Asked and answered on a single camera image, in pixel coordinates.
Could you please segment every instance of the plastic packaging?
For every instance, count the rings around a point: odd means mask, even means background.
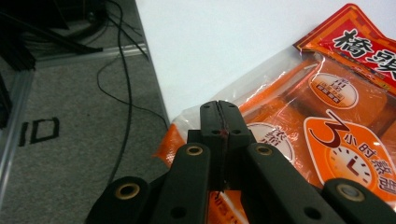
[[[213,100],[238,105],[256,140],[276,146],[312,185],[349,178],[396,209],[396,99],[341,61],[288,48]],[[199,106],[177,117],[163,139],[157,156],[168,165],[188,129],[200,129]],[[210,223],[248,223],[239,196],[212,192]]]

